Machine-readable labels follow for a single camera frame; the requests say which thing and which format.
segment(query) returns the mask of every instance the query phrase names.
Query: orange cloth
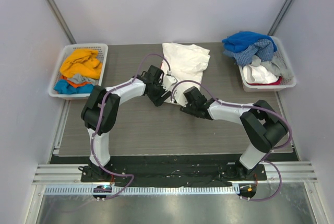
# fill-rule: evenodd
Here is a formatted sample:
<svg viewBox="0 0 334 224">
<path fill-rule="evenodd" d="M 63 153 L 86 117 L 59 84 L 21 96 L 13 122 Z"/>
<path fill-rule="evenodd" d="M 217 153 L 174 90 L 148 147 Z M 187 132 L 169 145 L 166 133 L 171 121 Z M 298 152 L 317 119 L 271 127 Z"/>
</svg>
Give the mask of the orange cloth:
<svg viewBox="0 0 334 224">
<path fill-rule="evenodd" d="M 74 82 L 70 81 L 67 79 L 67 77 L 65 77 L 64 75 L 61 75 L 60 79 L 64 79 L 67 81 L 67 83 L 69 83 L 71 86 L 73 86 L 74 88 L 78 88 L 78 87 L 83 87 L 84 85 L 87 85 L 87 84 L 91 84 L 91 82 L 83 82 L 81 84 L 75 84 Z"/>
<path fill-rule="evenodd" d="M 63 62 L 60 72 L 67 78 L 75 74 L 99 79 L 102 71 L 102 63 L 96 58 L 99 51 L 93 49 L 76 49 Z"/>
</svg>

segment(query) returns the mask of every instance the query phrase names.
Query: pile of clothes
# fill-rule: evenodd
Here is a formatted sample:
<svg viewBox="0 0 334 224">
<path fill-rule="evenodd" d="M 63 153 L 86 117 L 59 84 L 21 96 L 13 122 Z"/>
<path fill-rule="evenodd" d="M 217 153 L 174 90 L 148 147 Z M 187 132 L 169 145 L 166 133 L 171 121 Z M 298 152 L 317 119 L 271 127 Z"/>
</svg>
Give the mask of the pile of clothes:
<svg viewBox="0 0 334 224">
<path fill-rule="evenodd" d="M 222 40 L 224 54 L 234 58 L 243 68 L 250 85 L 279 85 L 282 78 L 293 77 L 281 60 L 274 55 L 277 47 L 268 35 L 242 31 Z"/>
<path fill-rule="evenodd" d="M 63 95 L 91 93 L 99 83 L 102 63 L 97 59 L 98 50 L 76 49 L 60 67 L 62 74 L 54 90 Z"/>
</svg>

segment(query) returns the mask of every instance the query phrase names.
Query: yellow cloth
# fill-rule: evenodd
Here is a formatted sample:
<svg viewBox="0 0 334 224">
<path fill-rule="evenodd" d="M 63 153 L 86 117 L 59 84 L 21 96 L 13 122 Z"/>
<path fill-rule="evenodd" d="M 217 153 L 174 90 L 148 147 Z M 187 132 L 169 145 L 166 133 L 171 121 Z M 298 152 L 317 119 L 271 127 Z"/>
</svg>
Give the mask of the yellow cloth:
<svg viewBox="0 0 334 224">
<path fill-rule="evenodd" d="M 102 63 L 96 58 L 98 53 L 98 50 L 76 49 L 66 58 L 59 71 L 67 78 L 81 74 L 92 79 L 99 79 Z"/>
</svg>

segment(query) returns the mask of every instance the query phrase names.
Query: gray tabletop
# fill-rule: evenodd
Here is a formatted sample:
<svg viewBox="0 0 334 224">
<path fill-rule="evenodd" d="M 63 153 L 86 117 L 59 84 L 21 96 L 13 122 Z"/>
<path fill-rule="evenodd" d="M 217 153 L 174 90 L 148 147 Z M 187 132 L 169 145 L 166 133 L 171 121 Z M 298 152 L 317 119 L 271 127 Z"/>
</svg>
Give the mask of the gray tabletop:
<svg viewBox="0 0 334 224">
<path fill-rule="evenodd" d="M 211 58 L 204 71 L 202 84 L 216 97 L 236 103 L 254 103 L 263 99 L 279 112 L 274 92 L 243 90 L 238 66 L 222 54 L 221 43 L 196 44 L 210 50 Z M 135 74 L 141 59 L 149 53 L 162 54 L 162 45 L 110 45 L 103 86 L 115 86 L 128 81 Z M 142 70 L 160 64 L 161 59 L 153 56 L 143 64 Z M 85 101 L 80 100 L 70 103 L 60 156 L 90 154 L 88 132 L 80 118 L 84 105 Z M 249 139 L 243 126 L 226 121 L 197 119 L 179 109 L 179 106 L 168 103 L 157 108 L 147 97 L 134 98 L 124 103 L 119 108 L 116 124 L 110 132 L 110 154 L 239 154 L 248 146 Z M 289 146 L 280 151 L 291 152 L 292 148 Z"/>
</svg>

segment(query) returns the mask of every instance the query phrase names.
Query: floor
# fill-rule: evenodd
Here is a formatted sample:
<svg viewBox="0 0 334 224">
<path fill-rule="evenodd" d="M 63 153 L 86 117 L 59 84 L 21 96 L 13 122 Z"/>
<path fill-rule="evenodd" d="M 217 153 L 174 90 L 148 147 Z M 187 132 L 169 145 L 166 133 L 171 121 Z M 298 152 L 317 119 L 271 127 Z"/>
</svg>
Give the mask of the floor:
<svg viewBox="0 0 334 224">
<path fill-rule="evenodd" d="M 255 197 L 268 197 L 276 188 L 277 184 L 259 184 Z M 267 202 L 247 202 L 235 194 L 92 199 L 91 195 L 46 195 L 37 223 L 316 224 L 303 183 L 283 183 L 281 192 Z"/>
<path fill-rule="evenodd" d="M 196 43 L 210 50 L 210 61 L 202 83 L 218 98 L 237 103 L 266 100 L 279 112 L 273 92 L 244 92 L 238 66 L 222 54 L 221 43 Z M 103 86 L 115 86 L 129 80 L 141 59 L 149 53 L 162 54 L 161 44 L 111 45 L 108 50 Z M 160 66 L 161 59 L 151 57 L 142 70 Z M 72 101 L 60 156 L 88 156 L 87 129 L 80 118 L 85 101 Z M 166 154 L 240 154 L 249 144 L 241 125 L 225 121 L 197 119 L 179 111 L 179 106 L 164 104 L 156 108 L 147 97 L 134 98 L 122 105 L 110 133 L 109 151 L 120 155 Z M 292 152 L 292 148 L 280 149 Z"/>
</svg>

